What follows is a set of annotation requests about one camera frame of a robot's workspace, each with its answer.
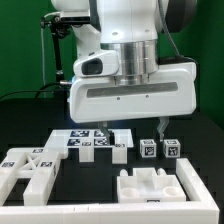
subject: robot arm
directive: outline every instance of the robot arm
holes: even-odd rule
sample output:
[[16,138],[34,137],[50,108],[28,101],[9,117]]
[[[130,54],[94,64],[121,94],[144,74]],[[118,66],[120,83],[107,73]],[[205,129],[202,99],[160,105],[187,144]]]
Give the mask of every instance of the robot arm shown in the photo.
[[[93,26],[85,25],[79,31],[74,28],[79,58],[74,64],[70,113],[75,122],[167,117],[194,111],[195,63],[181,60],[158,65],[157,33],[162,31],[162,22],[157,0],[52,3],[62,12],[61,20],[89,9],[90,21],[95,20]],[[175,32],[184,28],[195,4],[195,0],[163,0],[168,28]]]

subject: cable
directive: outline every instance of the cable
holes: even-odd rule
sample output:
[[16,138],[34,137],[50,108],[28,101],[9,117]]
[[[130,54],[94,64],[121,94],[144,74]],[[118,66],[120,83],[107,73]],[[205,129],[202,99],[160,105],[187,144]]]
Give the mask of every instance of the cable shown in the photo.
[[44,18],[47,18],[49,16],[60,16],[60,12],[51,12],[51,13],[48,13],[44,16]]
[[14,95],[14,94],[22,94],[22,93],[47,93],[47,92],[56,92],[57,90],[25,90],[25,91],[17,91],[17,92],[11,92],[11,93],[7,93],[3,96],[0,97],[0,101],[3,100],[5,97],[10,96],[10,95]]
[[44,43],[44,29],[41,28],[41,49],[42,49],[42,75],[43,83],[46,85],[46,65],[45,65],[45,43]]
[[[42,86],[42,87],[39,89],[39,91],[43,91],[43,90],[45,90],[45,89],[47,89],[47,88],[49,88],[49,87],[51,87],[51,86],[60,86],[60,85],[61,85],[61,84],[60,84],[59,82],[52,82],[52,83],[49,83],[49,84],[46,84],[46,85]],[[35,95],[34,98],[38,98],[40,94],[41,94],[41,92],[37,92],[37,94]]]
[[164,33],[166,35],[166,38],[170,42],[170,45],[173,48],[173,51],[174,51],[176,57],[180,58],[180,57],[182,57],[182,55],[180,54],[176,44],[174,43],[174,41],[173,41],[173,39],[170,35],[169,29],[167,27],[167,24],[166,24],[166,18],[165,18],[165,15],[164,15],[162,0],[158,0],[158,4],[159,4],[159,12],[160,12],[161,20],[162,20],[163,30],[164,30]]
[[[47,18],[49,16],[59,16],[60,12],[48,13],[44,16]],[[44,42],[44,28],[41,28],[41,49],[42,49],[42,78],[43,84],[46,85],[46,61],[45,61],[45,42]]]

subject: small cube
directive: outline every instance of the small cube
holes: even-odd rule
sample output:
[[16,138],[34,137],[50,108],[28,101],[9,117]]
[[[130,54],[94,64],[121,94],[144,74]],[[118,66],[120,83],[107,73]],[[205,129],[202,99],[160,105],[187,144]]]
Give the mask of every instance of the small cube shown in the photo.
[[140,153],[142,158],[155,158],[157,151],[157,144],[153,139],[140,140]]
[[82,140],[79,146],[79,162],[92,163],[94,162],[94,146],[91,140]]
[[115,144],[112,148],[112,164],[127,164],[128,150],[124,143]]
[[180,147],[180,142],[177,139],[164,140],[164,155],[166,156],[166,158],[179,158]]

